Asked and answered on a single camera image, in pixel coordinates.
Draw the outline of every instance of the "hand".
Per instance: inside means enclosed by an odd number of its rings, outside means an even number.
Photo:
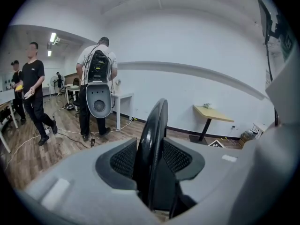
[[[31,93],[32,94],[34,94],[35,93],[35,91],[36,91],[36,89],[35,89],[35,87],[34,86],[32,86],[30,89],[29,89],[29,91],[31,90]]]

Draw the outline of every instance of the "stand fan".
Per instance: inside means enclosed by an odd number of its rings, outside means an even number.
[[[57,87],[57,77],[55,77],[55,76],[53,76],[51,79],[50,79],[50,84],[51,84],[51,86],[53,86],[54,87],[54,94],[56,93],[56,91],[55,91],[55,86]]]

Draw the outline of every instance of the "black mesh panel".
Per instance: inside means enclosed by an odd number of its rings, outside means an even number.
[[[131,144],[114,154],[111,159],[111,167],[117,173],[128,178],[132,178],[133,168],[135,164],[136,144]]]
[[[176,173],[187,167],[192,162],[192,156],[165,141],[164,160],[170,170],[173,173]]]

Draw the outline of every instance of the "yellow object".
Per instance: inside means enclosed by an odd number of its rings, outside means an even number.
[[[17,86],[16,88],[15,88],[15,91],[20,91],[20,90],[22,90],[23,89],[23,86],[22,85],[19,85],[19,86]]]
[[[226,117],[222,113],[218,112],[216,109],[213,108],[205,108],[202,106],[193,105],[194,109],[203,117],[215,120],[221,120],[226,122],[234,122],[230,118]]]

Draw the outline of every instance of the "baseboard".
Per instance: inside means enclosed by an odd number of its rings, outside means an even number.
[[[128,115],[125,115],[125,114],[120,114],[122,117],[125,117],[125,118],[128,118],[129,119],[129,116]],[[139,118],[136,118],[139,122],[143,122],[145,123],[146,120],[143,120],[143,119],[139,119]],[[176,128],[176,127],[167,127],[169,130],[172,130],[172,131],[176,131],[176,132],[181,132],[181,133],[185,133],[185,134],[190,134],[190,135],[194,135],[194,136],[201,136],[201,133],[198,133],[198,132],[192,132],[192,131],[188,131],[188,130],[184,130],[184,129],[180,129],[180,128]],[[213,134],[205,134],[206,137],[215,137],[215,138],[224,138],[225,136],[220,136],[220,135],[213,135]],[[239,137],[227,137],[227,139],[232,139],[232,140],[239,140],[240,138]]]

